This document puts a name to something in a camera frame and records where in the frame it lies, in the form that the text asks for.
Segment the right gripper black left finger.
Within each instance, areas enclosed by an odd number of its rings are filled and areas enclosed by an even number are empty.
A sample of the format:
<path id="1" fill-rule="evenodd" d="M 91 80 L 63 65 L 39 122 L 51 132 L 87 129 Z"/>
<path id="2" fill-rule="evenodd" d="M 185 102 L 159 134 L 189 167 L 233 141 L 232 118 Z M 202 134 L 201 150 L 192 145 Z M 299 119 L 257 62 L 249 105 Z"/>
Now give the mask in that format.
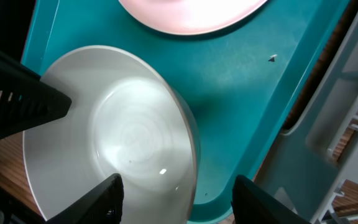
<path id="1" fill-rule="evenodd" d="M 120 224 L 124 185 L 112 174 L 46 224 Z"/>

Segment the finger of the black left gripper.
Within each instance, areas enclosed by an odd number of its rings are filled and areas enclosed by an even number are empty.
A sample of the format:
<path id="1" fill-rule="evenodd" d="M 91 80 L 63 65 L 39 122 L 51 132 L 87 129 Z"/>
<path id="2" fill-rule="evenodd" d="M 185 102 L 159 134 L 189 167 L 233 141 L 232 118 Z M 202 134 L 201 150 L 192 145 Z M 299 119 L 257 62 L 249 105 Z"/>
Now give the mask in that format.
<path id="1" fill-rule="evenodd" d="M 0 51 L 0 140 L 60 119 L 70 106 L 68 96 Z"/>

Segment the grey bowl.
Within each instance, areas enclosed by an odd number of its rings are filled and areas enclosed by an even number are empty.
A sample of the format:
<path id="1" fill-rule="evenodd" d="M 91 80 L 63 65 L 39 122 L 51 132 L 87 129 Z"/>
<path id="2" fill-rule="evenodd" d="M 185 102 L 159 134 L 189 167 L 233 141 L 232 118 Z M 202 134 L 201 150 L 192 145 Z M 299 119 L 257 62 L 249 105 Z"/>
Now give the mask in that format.
<path id="1" fill-rule="evenodd" d="M 72 101 L 65 117 L 23 134 L 27 179 L 44 219 L 118 173 L 123 223 L 188 221 L 195 120 L 150 65 L 125 50 L 92 45 L 60 57 L 41 81 Z"/>

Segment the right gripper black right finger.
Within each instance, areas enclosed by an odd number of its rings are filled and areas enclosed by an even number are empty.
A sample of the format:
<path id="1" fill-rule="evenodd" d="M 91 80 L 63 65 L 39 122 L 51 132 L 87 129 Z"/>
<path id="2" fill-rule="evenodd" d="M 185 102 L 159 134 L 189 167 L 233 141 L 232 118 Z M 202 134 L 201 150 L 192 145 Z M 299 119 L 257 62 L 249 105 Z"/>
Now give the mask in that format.
<path id="1" fill-rule="evenodd" d="M 235 179 L 231 205 L 236 224 L 309 224 L 244 175 Z"/>

